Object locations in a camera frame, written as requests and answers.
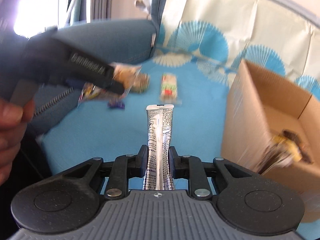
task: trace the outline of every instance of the human hand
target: human hand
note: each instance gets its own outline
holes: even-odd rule
[[[34,109],[33,100],[22,108],[0,98],[0,185],[10,175],[12,161],[20,150],[20,141]]]

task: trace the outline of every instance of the snack wrapper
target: snack wrapper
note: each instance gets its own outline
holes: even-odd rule
[[[92,83],[84,84],[82,93],[79,98],[79,103],[89,100],[121,100],[125,98],[132,85],[134,84],[140,70],[141,66],[132,66],[129,64],[122,63],[111,63],[111,66],[115,68],[113,79],[122,83],[124,86],[124,93],[122,95],[117,95],[115,93],[109,92],[107,90],[101,89]]]
[[[177,77],[164,73],[161,81],[160,100],[166,104],[176,103],[178,98]]]
[[[150,76],[140,72],[131,88],[131,91],[138,94],[143,93],[148,89],[149,84]]]
[[[118,99],[111,99],[109,100],[108,107],[111,109],[112,108],[124,109],[124,103]]]
[[[275,135],[272,140],[277,144],[283,145],[284,149],[292,156],[293,161],[298,162],[302,159],[301,152],[294,141],[281,135]]]
[[[303,160],[306,163],[313,163],[312,159],[308,154],[309,147],[304,142],[302,142],[298,134],[296,134],[293,131],[283,130],[281,135],[293,141],[298,146],[302,156],[301,160]]]

